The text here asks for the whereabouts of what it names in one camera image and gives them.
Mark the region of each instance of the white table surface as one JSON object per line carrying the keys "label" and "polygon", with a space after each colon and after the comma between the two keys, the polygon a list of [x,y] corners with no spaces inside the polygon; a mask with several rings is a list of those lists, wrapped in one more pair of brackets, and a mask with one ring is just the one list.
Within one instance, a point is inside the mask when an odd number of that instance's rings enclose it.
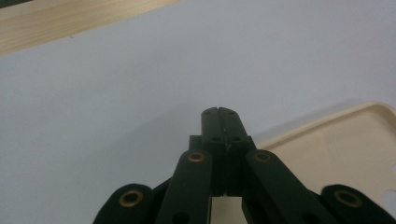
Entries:
{"label": "white table surface", "polygon": [[171,176],[212,106],[256,143],[396,106],[395,24],[390,0],[184,0],[1,57],[0,222],[92,223],[117,188]]}

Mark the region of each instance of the hole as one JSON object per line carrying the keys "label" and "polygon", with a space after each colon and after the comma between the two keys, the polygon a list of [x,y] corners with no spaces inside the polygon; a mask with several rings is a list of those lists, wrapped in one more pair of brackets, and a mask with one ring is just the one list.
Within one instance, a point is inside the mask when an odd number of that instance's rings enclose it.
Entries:
{"label": "hole", "polygon": [[140,204],[143,200],[143,193],[140,190],[134,189],[123,193],[120,196],[119,203],[123,207],[133,207]]}
{"label": "hole", "polygon": [[173,215],[172,222],[174,224],[187,224],[190,222],[190,216],[187,213],[179,212]]}
{"label": "hole", "polygon": [[271,157],[267,153],[258,152],[256,154],[254,154],[254,159],[256,161],[268,162],[271,159]]}
{"label": "hole", "polygon": [[138,197],[139,196],[136,193],[128,194],[127,196],[125,196],[125,202],[133,203],[137,200]]}
{"label": "hole", "polygon": [[302,218],[306,224],[319,224],[320,223],[320,219],[317,217],[317,215],[312,214],[312,213],[305,213],[305,214],[303,214]]}
{"label": "hole", "polygon": [[205,155],[202,154],[201,152],[193,152],[189,155],[189,161],[203,161],[205,159]]}
{"label": "hole", "polygon": [[363,204],[358,196],[344,189],[336,190],[334,192],[334,197],[339,203],[353,208],[361,207]]}

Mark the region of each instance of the cream plastic tray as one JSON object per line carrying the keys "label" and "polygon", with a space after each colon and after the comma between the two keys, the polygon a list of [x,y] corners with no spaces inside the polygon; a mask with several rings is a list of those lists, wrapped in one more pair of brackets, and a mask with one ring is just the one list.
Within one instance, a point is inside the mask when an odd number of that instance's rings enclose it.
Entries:
{"label": "cream plastic tray", "polygon": [[396,112],[358,105],[259,145],[273,151],[316,193],[331,184],[358,189],[384,206],[396,190]]}

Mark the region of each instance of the beige tray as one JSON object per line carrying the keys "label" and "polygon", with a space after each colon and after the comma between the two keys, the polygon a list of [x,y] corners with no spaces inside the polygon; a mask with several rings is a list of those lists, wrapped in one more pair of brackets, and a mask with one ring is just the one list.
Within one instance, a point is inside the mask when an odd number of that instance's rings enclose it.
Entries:
{"label": "beige tray", "polygon": [[355,106],[259,148],[273,151],[316,193],[340,183],[384,206],[385,191],[396,190],[396,112],[382,103]]}

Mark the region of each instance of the wooden edge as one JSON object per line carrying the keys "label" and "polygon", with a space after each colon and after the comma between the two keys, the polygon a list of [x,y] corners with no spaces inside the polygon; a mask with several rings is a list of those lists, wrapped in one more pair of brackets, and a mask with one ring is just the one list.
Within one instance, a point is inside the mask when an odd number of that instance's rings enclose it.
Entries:
{"label": "wooden edge", "polygon": [[35,0],[0,9],[0,55],[120,21],[177,0]]}

